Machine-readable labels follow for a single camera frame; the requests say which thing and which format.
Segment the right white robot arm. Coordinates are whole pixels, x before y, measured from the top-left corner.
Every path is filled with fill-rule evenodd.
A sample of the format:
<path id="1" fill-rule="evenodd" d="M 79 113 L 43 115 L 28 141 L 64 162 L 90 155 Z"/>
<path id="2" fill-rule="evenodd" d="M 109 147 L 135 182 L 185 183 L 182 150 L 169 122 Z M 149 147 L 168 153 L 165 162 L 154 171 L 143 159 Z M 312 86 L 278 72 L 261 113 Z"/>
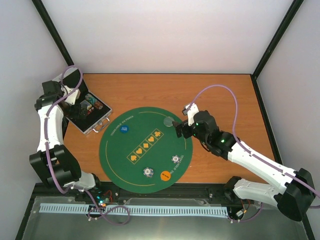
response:
<path id="1" fill-rule="evenodd" d="M 211 154 L 238 164 L 265 183 L 234 177 L 231 193 L 276 207 L 287 218 L 300 222 L 312 208 L 316 191 L 312 175 L 304 168 L 294 170 L 258 153 L 230 132 L 219 129 L 208 111 L 189 113 L 182 122 L 173 121 L 177 137 L 194 137 Z"/>

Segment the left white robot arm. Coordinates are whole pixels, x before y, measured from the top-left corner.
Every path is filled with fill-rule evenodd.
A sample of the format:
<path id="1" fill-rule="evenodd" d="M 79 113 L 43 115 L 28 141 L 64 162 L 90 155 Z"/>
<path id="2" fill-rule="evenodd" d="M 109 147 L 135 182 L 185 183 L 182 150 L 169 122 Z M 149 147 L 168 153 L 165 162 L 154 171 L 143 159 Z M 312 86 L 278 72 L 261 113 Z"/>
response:
<path id="1" fill-rule="evenodd" d="M 40 140 L 29 163 L 47 188 L 56 187 L 65 193 L 68 189 L 86 190 L 92 201 L 103 198 L 104 188 L 93 173 L 81 170 L 80 164 L 64 145 L 63 119 L 85 120 L 88 109 L 76 104 L 78 89 L 63 86 L 58 81 L 42 83 L 43 95 L 34 105 L 40 119 Z"/>

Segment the blue small blind button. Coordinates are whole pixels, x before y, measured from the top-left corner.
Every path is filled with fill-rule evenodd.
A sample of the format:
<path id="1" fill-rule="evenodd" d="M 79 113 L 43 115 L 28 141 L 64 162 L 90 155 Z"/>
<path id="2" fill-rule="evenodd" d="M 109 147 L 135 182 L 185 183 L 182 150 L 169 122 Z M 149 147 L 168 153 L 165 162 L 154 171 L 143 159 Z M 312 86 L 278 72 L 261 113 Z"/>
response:
<path id="1" fill-rule="evenodd" d="M 123 134 L 128 133 L 129 130 L 130 130 L 130 127 L 129 127 L 128 125 L 126 125 L 126 124 L 124 124 L 124 125 L 122 125 L 122 126 L 120 127 L 120 132 L 123 133 Z"/>

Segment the orange big blind button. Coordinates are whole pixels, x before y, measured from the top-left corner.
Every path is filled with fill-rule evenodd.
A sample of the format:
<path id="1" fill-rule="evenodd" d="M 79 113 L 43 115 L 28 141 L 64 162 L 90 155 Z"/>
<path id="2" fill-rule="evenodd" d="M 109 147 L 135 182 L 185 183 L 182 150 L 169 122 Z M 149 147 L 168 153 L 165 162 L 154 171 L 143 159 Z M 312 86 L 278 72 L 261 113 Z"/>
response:
<path id="1" fill-rule="evenodd" d="M 160 174 L 160 179 L 164 182 L 167 182 L 171 179 L 171 173 L 167 170 L 162 171 Z"/>

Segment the white blue chip stack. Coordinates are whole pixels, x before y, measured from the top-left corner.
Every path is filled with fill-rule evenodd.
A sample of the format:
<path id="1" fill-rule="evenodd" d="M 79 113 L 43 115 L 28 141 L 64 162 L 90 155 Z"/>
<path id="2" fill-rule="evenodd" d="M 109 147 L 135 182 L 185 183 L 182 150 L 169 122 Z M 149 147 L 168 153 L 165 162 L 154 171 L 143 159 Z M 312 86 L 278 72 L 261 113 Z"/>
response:
<path id="1" fill-rule="evenodd" d="M 147 177 L 147 178 L 152 178 L 154 175 L 154 170 L 150 167 L 146 167 L 143 169 L 143 174 Z"/>
<path id="2" fill-rule="evenodd" d="M 172 162 L 177 164 L 180 162 L 181 158 L 177 155 L 174 155 L 172 158 L 171 158 Z"/>

